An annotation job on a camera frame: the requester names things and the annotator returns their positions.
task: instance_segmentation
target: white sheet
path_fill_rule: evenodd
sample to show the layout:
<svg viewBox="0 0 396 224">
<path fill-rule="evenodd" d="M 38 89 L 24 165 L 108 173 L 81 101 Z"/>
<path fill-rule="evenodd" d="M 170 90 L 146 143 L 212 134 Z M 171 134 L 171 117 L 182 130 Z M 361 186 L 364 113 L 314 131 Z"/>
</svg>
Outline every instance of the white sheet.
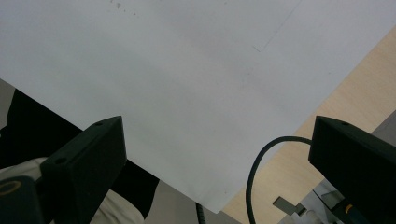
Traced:
<svg viewBox="0 0 396 224">
<path fill-rule="evenodd" d="M 81 129 L 122 115 L 128 158 L 218 212 L 395 23 L 393 0 L 3 0 L 0 78 Z"/>
</svg>

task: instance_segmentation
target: black pants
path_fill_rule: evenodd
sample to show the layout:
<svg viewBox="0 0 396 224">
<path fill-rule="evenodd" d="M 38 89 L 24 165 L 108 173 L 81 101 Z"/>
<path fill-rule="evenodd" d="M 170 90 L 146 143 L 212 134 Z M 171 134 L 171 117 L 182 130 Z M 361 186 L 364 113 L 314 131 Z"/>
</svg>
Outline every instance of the black pants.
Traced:
<svg viewBox="0 0 396 224">
<path fill-rule="evenodd" d="M 0 169 L 49 157 L 81 130 L 15 90 L 7 126 L 0 130 Z M 127 161 L 111 187 L 147 217 L 159 179 Z"/>
</svg>

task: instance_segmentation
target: metal bracket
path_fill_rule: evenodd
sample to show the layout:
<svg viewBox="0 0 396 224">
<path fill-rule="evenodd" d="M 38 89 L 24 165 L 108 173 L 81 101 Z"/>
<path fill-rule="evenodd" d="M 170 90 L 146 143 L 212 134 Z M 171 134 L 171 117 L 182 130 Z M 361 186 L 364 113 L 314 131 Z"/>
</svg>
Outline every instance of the metal bracket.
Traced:
<svg viewBox="0 0 396 224">
<path fill-rule="evenodd" d="M 301 216 L 305 211 L 306 208 L 298 203 L 296 206 L 294 206 L 292 203 L 289 203 L 282 197 L 278 197 L 274 202 L 273 205 L 289 216 L 293 215 L 293 213 L 297 213 L 297 215 Z"/>
</svg>

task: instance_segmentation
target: black cable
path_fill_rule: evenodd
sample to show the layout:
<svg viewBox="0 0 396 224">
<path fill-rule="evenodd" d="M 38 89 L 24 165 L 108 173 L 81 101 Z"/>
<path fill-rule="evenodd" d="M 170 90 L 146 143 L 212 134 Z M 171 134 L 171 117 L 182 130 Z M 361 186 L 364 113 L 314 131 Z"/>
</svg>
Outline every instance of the black cable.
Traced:
<svg viewBox="0 0 396 224">
<path fill-rule="evenodd" d="M 257 156 L 256 160 L 253 162 L 253 166 L 250 169 L 250 173 L 248 175 L 248 180 L 247 180 L 247 191 L 246 191 L 246 201 L 247 201 L 247 215 L 248 219 L 250 221 L 250 224 L 256 224 L 256 220 L 254 219 L 254 214 L 253 214 L 253 207 L 251 205 L 251 190 L 253 188 L 253 180 L 254 180 L 254 175 L 256 174 L 257 168 L 259 168 L 260 161 L 262 160 L 262 157 L 264 154 L 274 145 L 282 142 L 301 142 L 301 143 L 306 143 L 308 145 L 311 145 L 311 140 L 303 138 L 303 137 L 296 137 L 296 136 L 283 136 L 283 137 L 278 137 L 277 139 L 271 141 L 268 143 L 259 153 Z"/>
<path fill-rule="evenodd" d="M 198 223 L 199 224 L 206 224 L 204 209 L 202 208 L 202 206 L 200 204 L 198 204 L 198 203 L 195 203 L 195 208 L 197 210 Z"/>
</svg>

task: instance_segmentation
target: wooden table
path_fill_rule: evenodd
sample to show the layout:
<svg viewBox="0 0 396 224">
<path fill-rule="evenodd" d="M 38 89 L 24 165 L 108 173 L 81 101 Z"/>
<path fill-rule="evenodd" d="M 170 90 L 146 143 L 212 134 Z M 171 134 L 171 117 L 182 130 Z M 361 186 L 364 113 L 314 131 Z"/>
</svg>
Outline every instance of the wooden table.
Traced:
<svg viewBox="0 0 396 224">
<path fill-rule="evenodd" d="M 345 120 L 371 133 L 396 109 L 396 27 L 358 64 L 295 135 L 312 137 L 315 116 Z M 299 203 L 323 176 L 308 161 L 309 147 L 287 143 L 256 174 L 252 192 L 257 223 L 278 223 L 285 213 L 272 205 L 281 196 Z M 248 223 L 245 189 L 223 209 Z"/>
</svg>

